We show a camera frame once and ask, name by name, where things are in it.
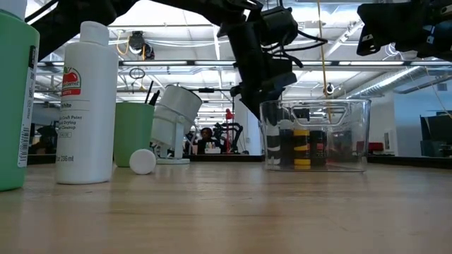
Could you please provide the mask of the large white paint bottle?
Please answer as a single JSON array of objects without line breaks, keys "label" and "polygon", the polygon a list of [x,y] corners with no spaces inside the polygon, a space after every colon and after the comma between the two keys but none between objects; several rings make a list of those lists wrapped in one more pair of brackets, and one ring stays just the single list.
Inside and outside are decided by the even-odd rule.
[{"label": "large white paint bottle", "polygon": [[66,46],[56,150],[56,182],[111,179],[119,57],[109,30],[81,23],[80,39]]}]

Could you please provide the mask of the silver ventilation duct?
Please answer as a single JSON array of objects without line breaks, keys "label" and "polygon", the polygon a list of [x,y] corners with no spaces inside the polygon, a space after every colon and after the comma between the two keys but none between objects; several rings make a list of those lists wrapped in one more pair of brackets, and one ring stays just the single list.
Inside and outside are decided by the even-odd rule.
[{"label": "silver ventilation duct", "polygon": [[385,93],[389,90],[395,89],[398,86],[404,85],[419,78],[423,78],[424,76],[427,76],[427,74],[432,75],[435,71],[439,72],[440,75],[452,75],[452,65],[415,66],[405,68],[401,71],[385,73],[373,80],[360,85],[354,90],[346,92],[342,96],[342,98],[355,99],[359,97],[368,97],[371,95]]}]

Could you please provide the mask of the purple paint bottle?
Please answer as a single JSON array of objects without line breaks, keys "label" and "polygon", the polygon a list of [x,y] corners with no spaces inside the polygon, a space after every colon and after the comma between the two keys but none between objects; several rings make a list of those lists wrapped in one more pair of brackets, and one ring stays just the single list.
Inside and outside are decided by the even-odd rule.
[{"label": "purple paint bottle", "polygon": [[283,167],[292,167],[294,165],[294,140],[293,130],[280,129],[280,165]]}]

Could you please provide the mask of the large green paint bottle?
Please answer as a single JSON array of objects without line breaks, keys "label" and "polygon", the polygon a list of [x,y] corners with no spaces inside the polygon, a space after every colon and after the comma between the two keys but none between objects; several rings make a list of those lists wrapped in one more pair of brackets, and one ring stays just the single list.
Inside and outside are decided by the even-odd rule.
[{"label": "large green paint bottle", "polygon": [[28,165],[40,34],[27,0],[0,0],[0,192],[21,188]]}]

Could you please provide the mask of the clear plastic bin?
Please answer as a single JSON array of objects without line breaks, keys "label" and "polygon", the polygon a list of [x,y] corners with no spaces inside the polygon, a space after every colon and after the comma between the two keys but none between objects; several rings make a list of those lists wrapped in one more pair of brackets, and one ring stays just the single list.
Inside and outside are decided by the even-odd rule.
[{"label": "clear plastic bin", "polygon": [[[260,106],[265,168],[271,171],[363,172],[367,163],[371,101],[368,99],[275,100]],[[324,131],[326,163],[309,170],[269,164],[266,121],[279,129]]]}]

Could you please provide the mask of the black monitor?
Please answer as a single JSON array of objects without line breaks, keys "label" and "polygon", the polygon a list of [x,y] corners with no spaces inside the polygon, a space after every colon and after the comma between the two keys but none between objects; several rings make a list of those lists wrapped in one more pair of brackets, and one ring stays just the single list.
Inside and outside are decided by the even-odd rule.
[{"label": "black monitor", "polygon": [[421,116],[421,155],[452,158],[452,118],[448,115]]}]

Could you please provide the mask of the person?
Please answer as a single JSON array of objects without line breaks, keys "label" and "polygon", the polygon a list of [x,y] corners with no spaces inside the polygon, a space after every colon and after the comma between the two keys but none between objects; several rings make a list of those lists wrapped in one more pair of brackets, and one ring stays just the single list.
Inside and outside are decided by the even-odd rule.
[{"label": "person", "polygon": [[197,141],[197,155],[204,155],[206,148],[221,148],[219,140],[213,139],[213,131],[209,127],[201,129],[201,138]]}]

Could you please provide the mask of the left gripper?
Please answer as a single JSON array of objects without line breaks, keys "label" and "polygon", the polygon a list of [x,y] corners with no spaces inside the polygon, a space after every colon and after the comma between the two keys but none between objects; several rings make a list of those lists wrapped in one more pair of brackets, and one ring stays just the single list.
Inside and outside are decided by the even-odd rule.
[{"label": "left gripper", "polygon": [[275,59],[261,48],[254,23],[228,27],[227,36],[235,57],[234,67],[241,83],[230,90],[231,95],[243,95],[243,104],[260,118],[260,104],[279,100],[285,86],[297,81],[289,59]]}]

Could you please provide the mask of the red stand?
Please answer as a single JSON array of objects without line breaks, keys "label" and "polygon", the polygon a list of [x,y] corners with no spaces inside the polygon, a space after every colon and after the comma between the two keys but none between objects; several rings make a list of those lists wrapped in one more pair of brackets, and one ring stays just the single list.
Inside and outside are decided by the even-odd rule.
[{"label": "red stand", "polygon": [[230,111],[230,109],[226,109],[226,134],[227,141],[230,142],[233,140],[233,135],[231,134],[231,124],[234,123],[234,114]]}]

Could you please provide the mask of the green plastic cup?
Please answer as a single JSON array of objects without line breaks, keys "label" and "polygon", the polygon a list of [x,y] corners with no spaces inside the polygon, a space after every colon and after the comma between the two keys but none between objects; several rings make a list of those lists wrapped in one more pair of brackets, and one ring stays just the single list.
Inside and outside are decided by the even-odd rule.
[{"label": "green plastic cup", "polygon": [[114,122],[114,163],[129,167],[131,155],[150,147],[155,107],[144,103],[116,103]]}]

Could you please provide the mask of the long ceiling light bar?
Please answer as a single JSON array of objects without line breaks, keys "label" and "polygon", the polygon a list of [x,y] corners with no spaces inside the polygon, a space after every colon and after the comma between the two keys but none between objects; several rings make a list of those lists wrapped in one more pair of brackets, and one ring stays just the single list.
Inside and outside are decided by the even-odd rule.
[{"label": "long ceiling light bar", "polygon": [[[303,61],[303,66],[452,66],[450,61]],[[120,61],[120,66],[236,66],[234,61]]]}]

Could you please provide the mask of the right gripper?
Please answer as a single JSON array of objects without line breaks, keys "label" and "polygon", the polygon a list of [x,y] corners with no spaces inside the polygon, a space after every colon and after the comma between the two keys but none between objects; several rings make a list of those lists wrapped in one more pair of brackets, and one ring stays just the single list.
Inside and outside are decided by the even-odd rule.
[{"label": "right gripper", "polygon": [[364,23],[357,54],[367,56],[394,43],[400,52],[415,51],[427,58],[426,14],[429,0],[409,0],[400,3],[362,4],[357,14]]}]

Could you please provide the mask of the thin short black paintbrush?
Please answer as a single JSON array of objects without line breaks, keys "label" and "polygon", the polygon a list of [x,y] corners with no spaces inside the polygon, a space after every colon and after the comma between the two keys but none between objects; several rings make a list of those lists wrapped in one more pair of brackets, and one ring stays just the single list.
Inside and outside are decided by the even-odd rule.
[{"label": "thin short black paintbrush", "polygon": [[153,84],[154,84],[154,81],[152,80],[150,85],[149,85],[149,88],[148,88],[148,91],[147,91],[147,95],[146,95],[146,98],[145,98],[145,101],[144,101],[145,104],[148,103],[148,100],[149,100],[149,97],[150,97],[150,94],[151,94],[151,91],[152,91],[152,88],[153,88]]}]

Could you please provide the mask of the white mug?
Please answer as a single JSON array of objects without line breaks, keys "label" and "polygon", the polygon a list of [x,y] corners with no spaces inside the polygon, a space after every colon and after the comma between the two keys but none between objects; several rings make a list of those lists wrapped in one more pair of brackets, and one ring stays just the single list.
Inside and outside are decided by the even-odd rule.
[{"label": "white mug", "polygon": [[168,85],[155,105],[151,142],[156,145],[157,164],[189,164],[183,158],[184,137],[195,126],[202,99],[192,91]]}]

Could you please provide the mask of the yellow paint bottle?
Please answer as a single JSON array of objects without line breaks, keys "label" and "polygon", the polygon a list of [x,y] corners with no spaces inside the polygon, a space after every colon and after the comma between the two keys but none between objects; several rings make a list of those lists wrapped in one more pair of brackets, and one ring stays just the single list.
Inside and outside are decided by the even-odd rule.
[{"label": "yellow paint bottle", "polygon": [[294,131],[294,165],[297,170],[309,170],[311,168],[309,137],[308,130]]}]

